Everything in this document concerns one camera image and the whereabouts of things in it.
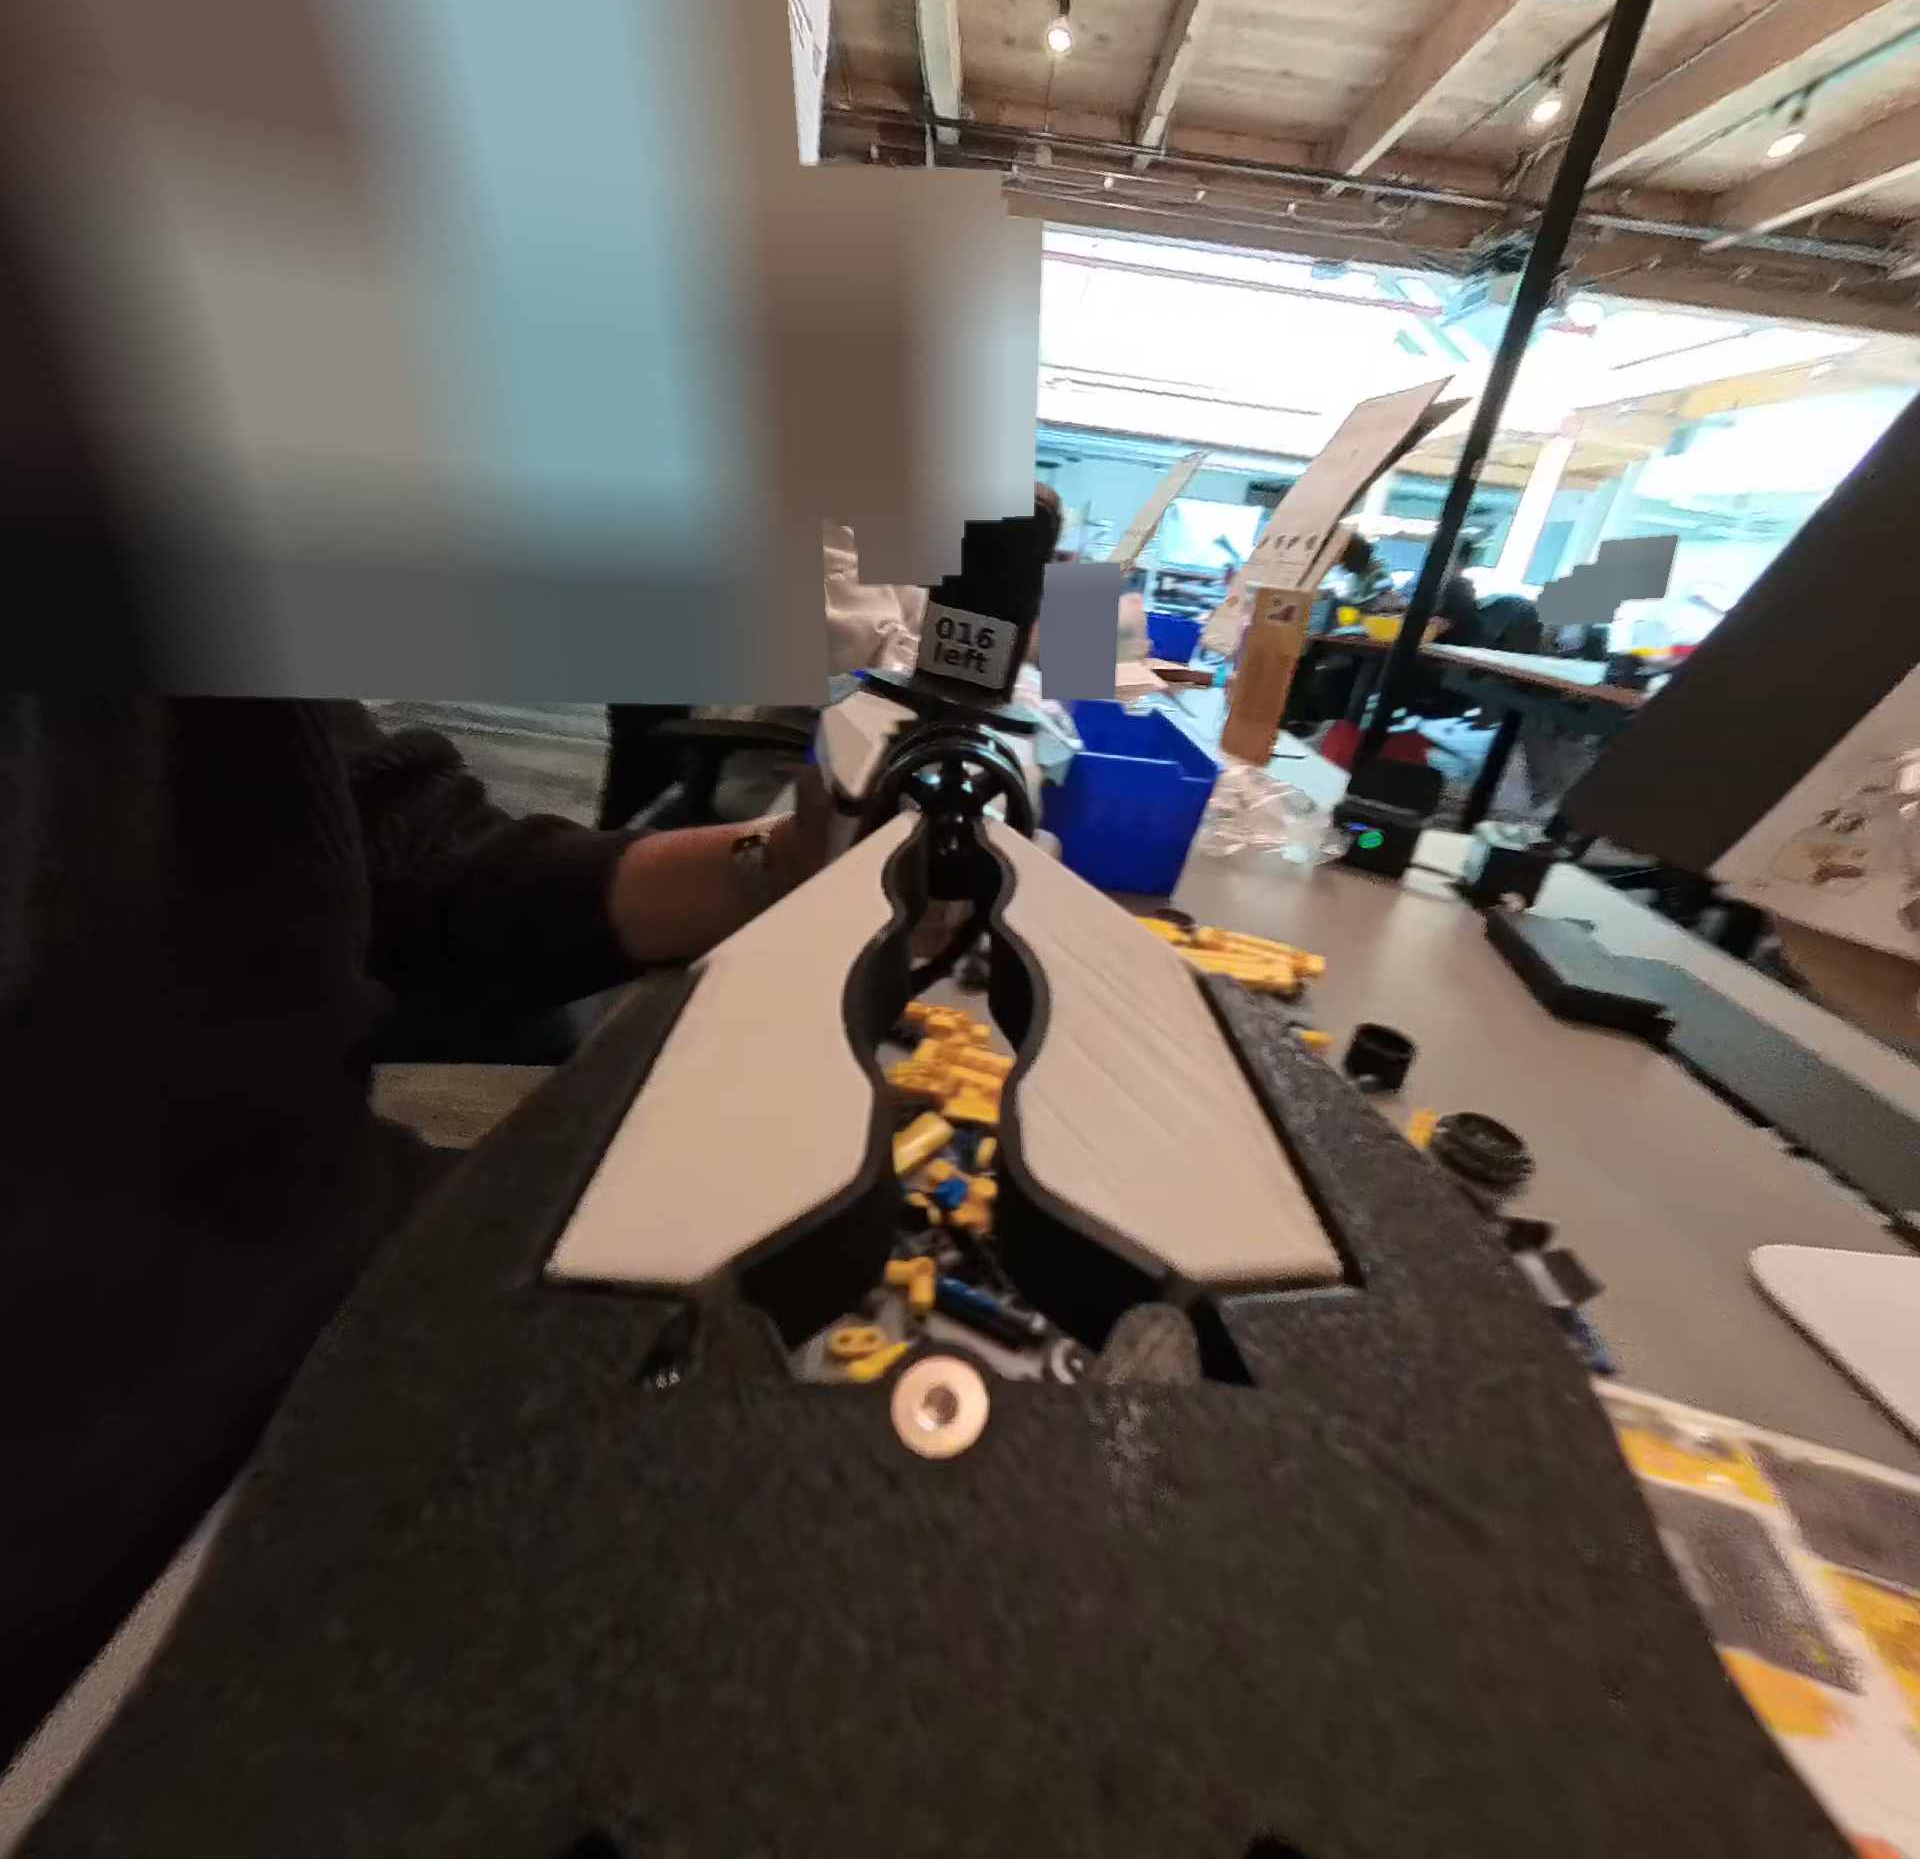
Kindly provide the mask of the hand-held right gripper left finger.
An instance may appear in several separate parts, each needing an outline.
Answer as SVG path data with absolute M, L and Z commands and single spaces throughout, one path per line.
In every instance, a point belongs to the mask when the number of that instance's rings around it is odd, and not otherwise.
M 891 1241 L 874 1037 L 899 1009 L 899 815 L 691 967 L 658 1054 L 546 1258 L 557 1285 L 758 1311 L 786 1348 Z

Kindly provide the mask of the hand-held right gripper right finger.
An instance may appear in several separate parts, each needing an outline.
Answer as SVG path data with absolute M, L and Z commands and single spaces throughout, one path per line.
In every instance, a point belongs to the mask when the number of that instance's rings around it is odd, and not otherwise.
M 1343 1253 L 1205 978 L 1008 822 L 981 823 L 998 1254 L 1087 1348 L 1147 1303 L 1333 1292 Z

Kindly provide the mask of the black toy wheel rim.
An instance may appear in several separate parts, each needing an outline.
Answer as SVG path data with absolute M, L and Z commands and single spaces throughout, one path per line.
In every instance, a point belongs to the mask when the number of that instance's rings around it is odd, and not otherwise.
M 1482 1201 L 1508 1201 L 1534 1180 L 1528 1147 L 1487 1113 L 1449 1113 L 1428 1132 L 1428 1158 Z
M 970 724 L 899 726 L 860 803 L 860 837 L 903 811 L 927 822 L 934 815 L 988 822 L 994 794 L 1021 794 L 1018 768 L 999 745 L 1009 741 L 999 728 Z

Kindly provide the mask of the person's left hand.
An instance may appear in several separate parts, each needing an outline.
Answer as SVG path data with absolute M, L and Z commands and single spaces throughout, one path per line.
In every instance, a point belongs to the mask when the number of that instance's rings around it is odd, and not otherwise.
M 786 898 L 860 837 L 860 806 L 843 801 L 825 776 L 800 776 L 792 803 L 767 834 L 767 863 L 776 897 Z

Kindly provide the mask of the black office chair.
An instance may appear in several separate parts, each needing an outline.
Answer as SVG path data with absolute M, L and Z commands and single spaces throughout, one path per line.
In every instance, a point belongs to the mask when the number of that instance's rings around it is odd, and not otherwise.
M 607 706 L 600 831 L 666 834 L 783 811 L 814 709 Z

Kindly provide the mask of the small cardboard sign board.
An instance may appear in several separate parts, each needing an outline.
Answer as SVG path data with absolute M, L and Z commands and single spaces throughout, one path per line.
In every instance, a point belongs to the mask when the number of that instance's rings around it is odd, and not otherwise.
M 1207 466 L 1212 453 L 1177 457 L 1154 491 L 1135 505 L 1133 520 L 1115 541 L 1112 564 L 1121 569 L 1138 566 L 1138 553 L 1154 543 L 1167 508 L 1188 491 L 1190 479 Z

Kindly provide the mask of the long yellow toy beam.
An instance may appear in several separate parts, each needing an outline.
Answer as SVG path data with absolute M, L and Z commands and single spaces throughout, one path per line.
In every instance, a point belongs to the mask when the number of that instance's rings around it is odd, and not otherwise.
M 1306 983 L 1327 973 L 1327 959 L 1288 946 L 1283 939 L 1265 939 L 1233 930 L 1181 927 L 1173 920 L 1143 920 L 1143 927 L 1159 936 L 1188 967 L 1227 978 L 1254 994 L 1294 999 Z

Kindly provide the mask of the pile of toy brick pieces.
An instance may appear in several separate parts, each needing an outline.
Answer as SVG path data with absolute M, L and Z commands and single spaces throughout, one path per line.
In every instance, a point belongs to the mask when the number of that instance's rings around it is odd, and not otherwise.
M 1207 1375 L 1205 1335 L 1181 1311 L 1150 1303 L 1115 1325 L 1106 1351 L 1091 1355 L 1063 1323 L 1038 1314 L 1003 1270 L 998 1173 L 1009 1054 L 994 1046 L 988 1017 L 963 1003 L 917 999 L 883 1046 L 899 1051 L 883 1067 L 883 1081 L 894 1106 L 891 1173 L 903 1228 L 879 1285 L 816 1337 L 802 1357 L 808 1370 L 832 1383 L 874 1383 L 930 1355 L 1066 1387 L 1091 1375 L 1121 1383 L 1202 1380 Z M 1442 1116 L 1414 1108 L 1403 1139 L 1428 1158 L 1428 1132 Z M 1454 1184 L 1539 1295 L 1576 1363 L 1612 1380 L 1618 1359 L 1592 1320 L 1602 1285 L 1576 1253 L 1557 1240 L 1551 1223 L 1511 1215 L 1518 1195 L 1491 1204 L 1463 1180 Z

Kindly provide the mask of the brown cardboard box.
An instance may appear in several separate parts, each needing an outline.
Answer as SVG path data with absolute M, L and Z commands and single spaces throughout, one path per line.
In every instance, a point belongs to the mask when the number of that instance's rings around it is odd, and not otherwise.
M 1219 737 L 1227 760 L 1258 771 L 1271 762 L 1291 680 L 1310 647 L 1314 606 L 1314 590 L 1271 583 L 1253 590 Z

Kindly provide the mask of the large cardboard sign board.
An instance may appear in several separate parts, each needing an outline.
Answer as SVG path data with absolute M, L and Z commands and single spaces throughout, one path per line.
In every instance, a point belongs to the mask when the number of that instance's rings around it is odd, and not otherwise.
M 1238 577 L 1253 586 L 1315 590 L 1347 543 L 1347 520 L 1363 491 L 1406 453 L 1422 448 L 1435 429 L 1468 406 L 1472 397 L 1452 397 L 1445 380 L 1377 395 L 1351 406 L 1275 505 Z

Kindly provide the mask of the black device green light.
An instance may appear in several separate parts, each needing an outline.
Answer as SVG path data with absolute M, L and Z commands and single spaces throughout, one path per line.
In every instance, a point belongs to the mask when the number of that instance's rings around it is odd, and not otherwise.
M 1331 866 L 1398 886 L 1414 867 L 1423 831 L 1423 811 L 1398 801 L 1343 797 L 1331 819 Z

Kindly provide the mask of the black flat bar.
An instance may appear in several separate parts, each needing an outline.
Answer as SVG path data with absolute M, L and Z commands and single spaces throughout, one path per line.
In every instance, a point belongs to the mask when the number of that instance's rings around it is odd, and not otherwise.
M 1670 1046 L 1664 962 L 1609 950 L 1594 927 L 1582 920 L 1488 910 L 1482 932 L 1551 1017 L 1618 1030 L 1652 1047 Z

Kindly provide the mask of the wooden desk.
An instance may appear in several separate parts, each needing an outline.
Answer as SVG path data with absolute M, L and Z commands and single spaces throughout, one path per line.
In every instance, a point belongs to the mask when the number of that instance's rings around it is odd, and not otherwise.
M 1411 687 L 1387 696 L 1398 644 L 1363 631 L 1314 631 L 1310 647 L 1354 661 L 1358 675 L 1343 716 L 1358 720 L 1363 734 L 1358 760 L 1379 753 L 1387 741 L 1371 741 L 1372 724 L 1395 706 L 1383 726 L 1395 737 L 1411 706 Z M 1439 689 L 1465 696 L 1472 709 L 1494 716 L 1488 751 L 1463 794 L 1459 815 L 1445 822 L 1449 831 L 1463 834 L 1491 819 L 1498 780 L 1527 720 L 1574 737 L 1612 741 L 1652 696 L 1646 687 L 1609 680 L 1602 661 L 1557 661 L 1494 647 L 1423 644 L 1411 657 L 1406 680 L 1422 687 L 1422 672 L 1430 672 Z

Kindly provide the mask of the black metal pole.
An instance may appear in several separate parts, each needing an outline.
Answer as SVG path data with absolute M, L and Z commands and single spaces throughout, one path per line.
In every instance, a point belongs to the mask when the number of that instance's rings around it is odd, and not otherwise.
M 1605 24 L 1602 45 L 1599 45 L 1599 58 L 1594 58 L 1594 71 L 1586 78 L 1586 90 L 1582 96 L 1574 127 L 1569 127 L 1569 139 L 1565 145 L 1561 168 L 1554 172 L 1547 203 L 1534 225 L 1534 237 L 1527 248 L 1527 261 L 1518 273 L 1518 284 L 1517 294 L 1508 303 L 1506 311 L 1506 326 L 1498 337 L 1498 348 L 1491 358 L 1488 378 L 1482 384 L 1482 395 L 1474 399 L 1472 411 L 1472 425 L 1465 432 L 1463 441 L 1463 455 L 1452 475 L 1452 485 L 1445 491 L 1445 505 L 1439 517 L 1439 529 L 1428 550 L 1428 561 L 1422 564 L 1422 577 L 1414 583 L 1414 594 L 1403 606 L 1403 621 L 1398 637 L 1387 647 L 1387 657 L 1379 661 L 1379 681 L 1377 681 L 1377 696 L 1372 696 L 1372 711 L 1358 741 L 1358 753 L 1354 753 L 1354 771 L 1371 768 L 1379 756 L 1379 745 L 1401 711 L 1403 691 L 1414 681 L 1414 672 L 1422 666 L 1423 655 L 1423 636 L 1435 631 L 1435 611 L 1439 611 L 1439 598 L 1445 590 L 1445 580 L 1452 575 L 1452 550 L 1459 543 L 1459 533 L 1465 525 L 1487 455 L 1491 453 L 1491 437 L 1498 434 L 1498 420 L 1506 413 L 1508 403 L 1508 391 L 1518 378 L 1527 345 L 1534 344 L 1539 311 L 1547 308 L 1547 298 L 1554 293 L 1554 283 L 1561 275 L 1561 261 L 1582 212 L 1582 200 L 1592 187 L 1602 145 L 1609 139 L 1609 129 L 1614 123 L 1636 50 L 1640 45 L 1646 33 L 1646 22 L 1654 0 L 1614 0 L 1612 2 L 1612 18 Z

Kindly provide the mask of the toy instruction booklet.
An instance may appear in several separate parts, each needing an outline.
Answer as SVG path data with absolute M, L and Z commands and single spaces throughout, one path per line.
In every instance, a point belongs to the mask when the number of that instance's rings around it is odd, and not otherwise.
M 1862 720 L 1713 878 L 1782 923 L 1917 959 L 1917 704 Z

